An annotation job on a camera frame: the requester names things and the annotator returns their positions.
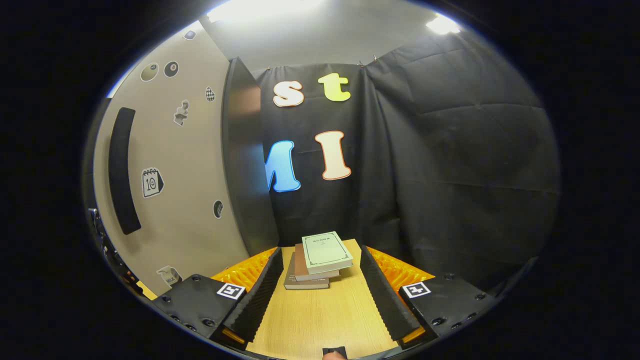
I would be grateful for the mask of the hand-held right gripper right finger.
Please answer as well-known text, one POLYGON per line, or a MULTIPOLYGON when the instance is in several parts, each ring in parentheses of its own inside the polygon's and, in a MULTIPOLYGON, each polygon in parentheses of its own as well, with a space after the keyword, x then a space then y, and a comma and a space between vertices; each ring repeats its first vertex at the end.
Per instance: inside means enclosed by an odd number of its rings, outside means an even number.
POLYGON ((369 246, 359 268, 391 339, 409 349, 446 338, 498 299, 452 273, 432 275, 369 246))

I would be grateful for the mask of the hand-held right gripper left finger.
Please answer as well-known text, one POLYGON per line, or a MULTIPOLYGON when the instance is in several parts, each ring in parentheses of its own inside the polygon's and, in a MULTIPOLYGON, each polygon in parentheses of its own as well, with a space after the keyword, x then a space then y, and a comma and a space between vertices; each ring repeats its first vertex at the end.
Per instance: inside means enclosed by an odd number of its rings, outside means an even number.
POLYGON ((213 277, 193 274, 151 303, 207 340, 245 350, 260 328, 284 270, 274 247, 213 277))

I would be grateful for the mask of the black cabinet door handle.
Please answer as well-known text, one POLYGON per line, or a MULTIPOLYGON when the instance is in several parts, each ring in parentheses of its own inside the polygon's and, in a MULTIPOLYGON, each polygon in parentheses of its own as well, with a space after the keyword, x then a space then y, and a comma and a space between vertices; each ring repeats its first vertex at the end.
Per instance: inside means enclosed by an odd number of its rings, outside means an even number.
POLYGON ((114 212, 124 235, 142 228, 131 192, 129 173, 130 136, 136 111, 118 110, 109 142, 108 176, 114 212))

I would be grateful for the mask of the grey-brown book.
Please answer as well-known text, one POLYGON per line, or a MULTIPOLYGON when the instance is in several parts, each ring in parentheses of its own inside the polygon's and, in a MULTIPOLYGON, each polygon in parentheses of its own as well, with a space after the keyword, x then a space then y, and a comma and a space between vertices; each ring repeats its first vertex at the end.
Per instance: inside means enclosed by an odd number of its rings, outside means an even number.
POLYGON ((294 251, 290 256, 288 269, 283 283, 286 290, 317 290, 328 289, 330 287, 330 280, 326 276, 296 276, 295 269, 297 264, 297 254, 294 251))

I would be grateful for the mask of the brown book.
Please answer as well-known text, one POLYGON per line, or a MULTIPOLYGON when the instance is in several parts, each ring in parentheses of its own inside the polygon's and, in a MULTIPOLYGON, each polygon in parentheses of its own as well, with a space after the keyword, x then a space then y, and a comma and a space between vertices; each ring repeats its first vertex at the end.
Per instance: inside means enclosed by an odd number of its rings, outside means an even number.
POLYGON ((295 280, 297 281, 329 280, 329 279, 340 276, 339 269, 325 271, 322 273, 314 273, 314 274, 309 273, 309 270, 306 265, 306 256, 304 253, 304 248, 301 243, 298 243, 295 245, 293 271, 294 271, 293 274, 295 276, 295 280))

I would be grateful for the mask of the pale green book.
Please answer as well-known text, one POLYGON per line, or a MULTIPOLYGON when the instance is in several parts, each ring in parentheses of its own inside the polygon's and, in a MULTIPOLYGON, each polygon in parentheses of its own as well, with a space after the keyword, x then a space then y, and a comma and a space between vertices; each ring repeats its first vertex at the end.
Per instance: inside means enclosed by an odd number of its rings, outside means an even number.
POLYGON ((351 267, 354 257, 335 231, 302 237, 305 266, 309 274, 351 267))

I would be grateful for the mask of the black backdrop cloth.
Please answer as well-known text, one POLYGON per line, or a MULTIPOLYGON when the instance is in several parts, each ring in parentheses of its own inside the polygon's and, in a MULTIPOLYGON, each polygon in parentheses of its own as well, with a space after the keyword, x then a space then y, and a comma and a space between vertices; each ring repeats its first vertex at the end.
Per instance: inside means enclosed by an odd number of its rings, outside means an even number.
POLYGON ((270 191, 279 246, 335 231, 492 296, 544 248, 560 198, 553 127, 478 35, 425 30, 365 66, 253 76, 264 153, 300 184, 270 191))

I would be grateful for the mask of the small ceiling light panel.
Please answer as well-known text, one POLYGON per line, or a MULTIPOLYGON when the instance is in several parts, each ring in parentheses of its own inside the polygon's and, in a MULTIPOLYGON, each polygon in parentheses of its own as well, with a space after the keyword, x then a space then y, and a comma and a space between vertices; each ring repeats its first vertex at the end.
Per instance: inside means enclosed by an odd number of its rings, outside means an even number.
POLYGON ((433 19, 425 23, 425 26, 439 35, 459 34, 461 32, 461 27, 453 19, 440 13, 436 13, 433 19))

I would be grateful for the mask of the large ceiling light panel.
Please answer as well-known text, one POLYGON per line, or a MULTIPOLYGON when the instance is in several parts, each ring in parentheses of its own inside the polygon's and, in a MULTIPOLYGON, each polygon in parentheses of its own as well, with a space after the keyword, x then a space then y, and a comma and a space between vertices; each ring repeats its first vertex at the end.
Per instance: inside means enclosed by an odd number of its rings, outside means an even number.
POLYGON ((263 19, 315 9, 326 0, 227 0, 206 13, 210 23, 263 19))

